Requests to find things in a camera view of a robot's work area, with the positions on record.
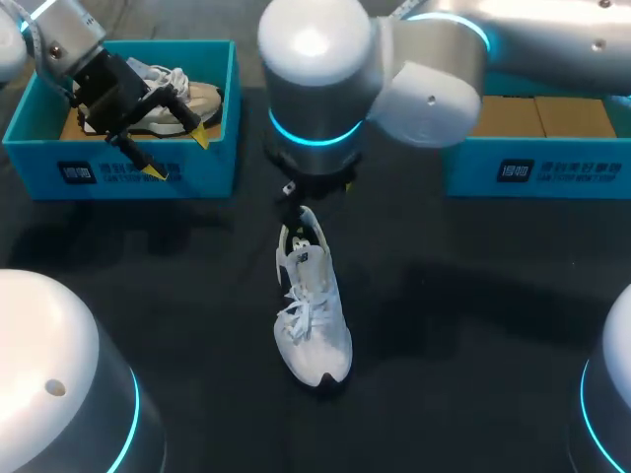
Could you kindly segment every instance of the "brown cardboard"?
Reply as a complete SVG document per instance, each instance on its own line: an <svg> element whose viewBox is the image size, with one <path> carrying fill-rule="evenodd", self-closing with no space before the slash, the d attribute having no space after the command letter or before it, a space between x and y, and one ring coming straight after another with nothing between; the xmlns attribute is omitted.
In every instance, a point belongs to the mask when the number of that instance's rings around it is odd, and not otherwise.
<svg viewBox="0 0 631 473"><path fill-rule="evenodd" d="M616 137L602 101L561 97L537 97L534 101L547 137Z"/></svg>
<svg viewBox="0 0 631 473"><path fill-rule="evenodd" d="M545 134L534 99L486 96L477 126L469 136L541 138Z"/></svg>
<svg viewBox="0 0 631 473"><path fill-rule="evenodd" d="M209 140L218 140L221 138L221 123L217 125L213 125L206 129L206 133L208 134ZM157 139L153 135L141 135L136 133L130 133L131 137L134 140L155 140ZM81 127L79 126L78 120L78 110L76 108L70 108L70 113L68 113L68 118L66 119L66 123L61 131L61 136L59 137L59 141L99 141L105 138L105 135L86 135ZM191 139L186 136L178 136L175 137L177 139Z"/></svg>

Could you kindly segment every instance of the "robotic arm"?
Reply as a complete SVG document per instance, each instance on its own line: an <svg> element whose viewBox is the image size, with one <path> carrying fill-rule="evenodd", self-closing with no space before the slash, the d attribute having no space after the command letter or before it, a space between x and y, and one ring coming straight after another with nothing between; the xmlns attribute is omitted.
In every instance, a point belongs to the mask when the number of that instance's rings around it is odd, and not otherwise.
<svg viewBox="0 0 631 473"><path fill-rule="evenodd" d="M292 178L325 179L352 166L366 120L416 147L464 140L477 122L487 71L631 94L629 0L411 3L377 19L358 0L267 7L258 30L270 99L267 148Z"/></svg>
<svg viewBox="0 0 631 473"><path fill-rule="evenodd" d="M143 172L164 180L166 170L129 137L127 128L165 106L202 147L201 118L177 98L173 86L150 90L123 58L103 48L104 29L76 0L46 0L32 14L15 0L0 0L0 84L18 76L29 53L39 76ZM79 85L72 93L62 84Z"/></svg>

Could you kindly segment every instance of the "white sneaker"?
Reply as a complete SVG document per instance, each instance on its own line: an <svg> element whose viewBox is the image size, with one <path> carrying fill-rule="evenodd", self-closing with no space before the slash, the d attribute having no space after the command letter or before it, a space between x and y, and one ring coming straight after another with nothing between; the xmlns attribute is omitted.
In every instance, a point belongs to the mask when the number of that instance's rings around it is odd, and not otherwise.
<svg viewBox="0 0 631 473"><path fill-rule="evenodd" d="M177 96L188 108L201 117L202 122L210 124L215 121L213 118L218 115L222 105L221 94L215 86L190 82L188 76L178 67L171 70L162 66L148 66L134 58L130 58L127 63L152 90L171 84L177 91ZM82 126L86 134L96 133L95 129L85 120L82 120ZM181 123L177 121L168 108L163 106L157 106L151 110L142 120L130 126L129 131L149 133L159 138L185 134Z"/></svg>
<svg viewBox="0 0 631 473"><path fill-rule="evenodd" d="M353 360L333 260L316 215L302 207L303 226L283 226L276 250L278 282L291 300L278 312L274 336L283 360L310 387L339 383Z"/></svg>

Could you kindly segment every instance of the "logo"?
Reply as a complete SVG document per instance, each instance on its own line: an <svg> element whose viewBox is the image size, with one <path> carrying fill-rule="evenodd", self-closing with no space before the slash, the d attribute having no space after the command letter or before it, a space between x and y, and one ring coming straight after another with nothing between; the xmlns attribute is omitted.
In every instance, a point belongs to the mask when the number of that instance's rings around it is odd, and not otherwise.
<svg viewBox="0 0 631 473"><path fill-rule="evenodd" d="M528 182L534 160L504 160L497 173L498 182Z"/></svg>
<svg viewBox="0 0 631 473"><path fill-rule="evenodd" d="M63 180L67 184L96 184L97 178L87 161L57 163Z"/></svg>

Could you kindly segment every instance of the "shoelace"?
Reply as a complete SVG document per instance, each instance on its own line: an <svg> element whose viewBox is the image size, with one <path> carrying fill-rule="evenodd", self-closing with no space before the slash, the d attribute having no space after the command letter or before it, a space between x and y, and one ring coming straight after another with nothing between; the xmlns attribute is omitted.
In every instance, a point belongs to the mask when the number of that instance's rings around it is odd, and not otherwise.
<svg viewBox="0 0 631 473"><path fill-rule="evenodd" d="M171 84L177 90L177 96L180 99L186 100L188 98L188 76L184 74L184 71L179 67L173 71L163 66L151 66L151 68L160 73L158 79L152 80L152 82L155 82L159 87Z"/></svg>
<svg viewBox="0 0 631 473"><path fill-rule="evenodd" d="M278 316L283 320L285 331L294 342L303 338L309 340L312 327L324 325L330 318L323 310L324 302L314 304L313 295L300 286L292 286L285 297L294 301L278 312Z"/></svg>

